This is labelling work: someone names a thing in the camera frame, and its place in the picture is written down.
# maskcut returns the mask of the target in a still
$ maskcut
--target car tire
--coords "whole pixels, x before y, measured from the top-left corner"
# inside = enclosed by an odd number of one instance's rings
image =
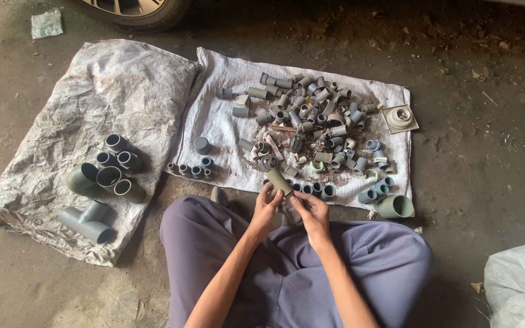
[[[98,9],[83,0],[60,0],[67,8],[97,22],[126,32],[157,32],[178,24],[191,9],[194,0],[165,0],[164,4],[146,16],[121,16]]]

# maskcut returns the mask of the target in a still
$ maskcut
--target pile of fittings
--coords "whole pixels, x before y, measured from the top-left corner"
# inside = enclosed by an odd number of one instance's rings
[[[236,106],[232,108],[232,115],[244,118],[251,116],[251,97],[278,100],[273,105],[276,106],[276,113],[259,115],[256,120],[261,126],[267,125],[275,131],[287,133],[289,141],[285,147],[293,154],[297,164],[308,162],[314,173],[349,169],[364,179],[375,176],[377,182],[374,187],[360,193],[358,201],[362,204],[377,201],[376,210],[387,219],[412,215],[413,206],[408,197],[386,197],[394,180],[386,176],[378,181],[379,171],[386,175],[396,174],[396,163],[386,156],[386,145],[377,139],[371,139],[366,143],[365,149],[356,151],[358,132],[368,125],[371,114],[384,115],[390,133],[418,128],[407,105],[396,108],[383,108],[382,104],[360,106],[352,100],[352,92],[340,87],[337,81],[327,82],[324,77],[315,78],[310,74],[299,73],[288,79],[281,79],[262,73],[260,83],[265,85],[264,89],[253,86],[236,97],[232,89],[223,87],[217,88],[215,95],[220,99],[235,99]],[[309,144],[312,159],[300,155],[303,148],[308,146],[305,141],[309,140],[313,142]],[[281,163],[283,156],[268,136],[260,142],[240,139],[238,146],[249,153],[252,160],[258,162],[268,180],[283,189],[287,197],[293,190],[313,194],[324,201],[330,201],[336,196],[333,184],[312,182],[301,185],[286,180],[283,174],[295,177],[299,170],[285,162]]]
[[[124,172],[142,173],[145,169],[143,153],[121,135],[112,134],[105,139],[108,151],[96,157],[99,170],[91,163],[83,163],[74,168],[66,178],[70,191],[80,196],[95,198],[108,191],[133,204],[141,204],[145,199],[145,190],[137,186]],[[103,244],[113,239],[116,231],[103,221],[111,215],[106,204],[91,200],[83,211],[75,207],[66,207],[58,220],[66,227],[85,238]]]

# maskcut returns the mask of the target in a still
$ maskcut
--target dirty floor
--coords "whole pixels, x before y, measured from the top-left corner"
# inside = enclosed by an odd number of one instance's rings
[[[525,8],[480,1],[199,1],[176,30],[130,35],[62,9],[65,33],[32,42],[55,1],[0,2],[0,174],[83,42],[133,38],[196,59],[198,46],[406,86],[417,217],[434,267],[408,327],[488,327],[471,282],[492,253],[525,244]],[[166,327],[160,213],[210,187],[163,175],[117,268],[0,230],[0,327]],[[231,191],[243,210],[253,194]],[[364,211],[333,207],[333,220]]]

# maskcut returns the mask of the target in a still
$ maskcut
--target purple trousers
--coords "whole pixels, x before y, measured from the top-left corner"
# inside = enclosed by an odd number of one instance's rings
[[[160,228],[171,287],[170,325],[183,327],[249,223],[199,196],[184,196]],[[330,222],[331,238],[382,327],[401,327],[427,282],[429,245],[389,222]],[[281,227],[255,250],[224,327],[342,327],[321,262],[301,228]]]

